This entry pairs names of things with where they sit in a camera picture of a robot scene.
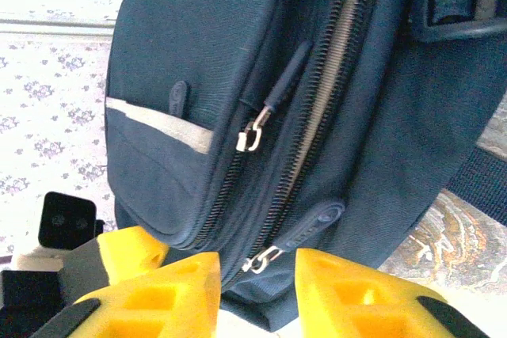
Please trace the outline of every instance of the front pocket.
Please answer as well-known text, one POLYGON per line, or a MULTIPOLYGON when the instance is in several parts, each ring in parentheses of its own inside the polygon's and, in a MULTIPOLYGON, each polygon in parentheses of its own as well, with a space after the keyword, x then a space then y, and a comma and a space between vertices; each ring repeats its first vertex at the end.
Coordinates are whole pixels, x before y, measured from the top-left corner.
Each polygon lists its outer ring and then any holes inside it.
POLYGON ((195 221, 212 132, 114 98, 105 112, 111 189, 137 223, 181 242, 195 221))
MULTIPOLYGON (((116 98, 106 111, 109 181, 130 216, 158 239, 183 249, 194 245, 205 226, 217 230, 220 218, 210 225, 208 217, 216 213, 216 202, 234 196, 227 169, 238 133, 295 47, 308 40, 311 28, 299 26, 312 24, 312 4, 122 3, 108 73, 107 95, 116 98), (167 114, 171 89, 180 81, 188 84, 189 95, 185 121, 176 122, 167 114)), ((218 215, 226 212, 223 205, 218 215)), ((206 234, 203 241, 211 239, 206 234)))

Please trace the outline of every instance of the zipper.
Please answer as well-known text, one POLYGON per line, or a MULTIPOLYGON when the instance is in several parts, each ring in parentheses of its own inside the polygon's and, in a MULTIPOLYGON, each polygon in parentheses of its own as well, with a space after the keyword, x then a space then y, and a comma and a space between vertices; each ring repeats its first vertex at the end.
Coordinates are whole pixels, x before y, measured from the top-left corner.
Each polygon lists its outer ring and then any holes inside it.
POLYGON ((224 177, 222 186, 219 190, 219 194, 216 197, 212 209, 204 221, 203 226, 197 233, 193 242, 185 247, 185 249, 199 248, 208 242, 210 236, 212 235, 212 232, 214 231, 218 221, 220 220, 229 203, 234 185, 236 184, 236 181, 241 174, 245 161, 244 152, 252 152, 259 147, 262 136, 262 128, 268 121, 269 117, 277 111, 278 106, 284 101, 292 87, 292 84, 297 82, 296 79, 300 75, 308 60, 311 47, 312 42, 310 41, 303 41, 298 46, 294 52, 294 55, 291 57, 289 63, 282 72, 282 75, 278 81, 276 81, 276 84, 269 92, 268 97, 265 99, 265 107, 261 110, 255 120, 248 122, 243 132, 239 132, 236 151, 232 158, 231 164, 227 169, 226 176, 224 177))
POLYGON ((296 78, 307 63, 311 45, 310 41, 303 41, 295 50, 284 72, 265 99, 264 108, 255 120, 250 121, 246 125, 243 132, 239 132, 238 144, 236 145, 237 151, 253 152, 259 147, 261 144, 262 128, 268 122, 269 117, 276 112, 278 106, 288 94, 291 85, 296 82, 296 78))
POLYGON ((294 138, 285 158, 275 196, 261 231, 243 264, 244 270, 237 272, 225 284, 224 290, 230 289, 247 271, 255 270, 255 273, 261 273, 282 254, 280 250, 273 248, 279 248, 272 245, 273 238, 279 233, 291 209, 304 175, 311 167, 336 107, 345 93, 360 53, 364 37, 363 27, 369 14, 369 1, 334 0, 323 40, 315 52, 315 69, 310 76, 307 94, 296 122, 294 138))
POLYGON ((343 214, 345 204, 341 200, 318 203, 312 207, 287 233, 274 240, 271 246, 260 251, 252 259, 246 259, 242 271, 261 273, 269 263, 282 253, 289 253, 310 237, 335 223, 343 214))

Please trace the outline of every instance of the purple flower pattern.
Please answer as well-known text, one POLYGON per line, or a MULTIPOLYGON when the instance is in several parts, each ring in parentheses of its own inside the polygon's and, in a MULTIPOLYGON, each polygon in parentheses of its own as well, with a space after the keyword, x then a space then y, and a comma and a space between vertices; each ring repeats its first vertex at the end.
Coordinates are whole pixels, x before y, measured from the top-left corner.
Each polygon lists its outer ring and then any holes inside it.
POLYGON ((16 236, 6 211, 15 207, 23 228, 49 191, 93 200, 105 230, 116 228, 103 131, 108 56, 101 43, 0 43, 0 256, 16 236))

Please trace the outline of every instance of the metal zipper slider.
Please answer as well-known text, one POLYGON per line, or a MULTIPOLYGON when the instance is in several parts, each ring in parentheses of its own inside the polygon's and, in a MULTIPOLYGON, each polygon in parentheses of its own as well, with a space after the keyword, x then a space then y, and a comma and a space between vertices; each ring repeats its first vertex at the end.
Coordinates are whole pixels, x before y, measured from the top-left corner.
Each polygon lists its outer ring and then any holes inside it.
POLYGON ((244 131, 239 132, 236 150, 240 152, 253 152, 259 147, 261 144, 262 128, 269 120, 269 117, 276 112, 276 109, 291 88, 291 84, 303 69, 307 62, 308 55, 310 54, 311 45, 312 42, 303 41, 295 50, 284 72, 280 78, 278 78, 278 81, 276 81, 273 89, 265 99, 265 107, 262 109, 261 113, 259 113, 255 120, 246 125, 244 131))
POLYGON ((282 253, 291 252, 308 238, 335 223, 344 210, 345 204, 341 200, 318 203, 292 229, 275 239, 271 246, 261 250, 251 259, 246 259, 241 269, 255 274, 263 272, 282 253))

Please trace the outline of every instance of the black strap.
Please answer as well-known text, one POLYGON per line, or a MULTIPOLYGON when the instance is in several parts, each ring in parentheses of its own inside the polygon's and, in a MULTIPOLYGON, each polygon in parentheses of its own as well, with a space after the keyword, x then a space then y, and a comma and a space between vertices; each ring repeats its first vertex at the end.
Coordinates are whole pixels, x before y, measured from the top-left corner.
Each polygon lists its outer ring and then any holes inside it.
POLYGON ((456 338, 489 338, 481 329, 472 324, 456 308, 427 296, 417 301, 430 312, 456 338))
POLYGON ((447 189, 507 226, 507 162, 475 147, 447 189))

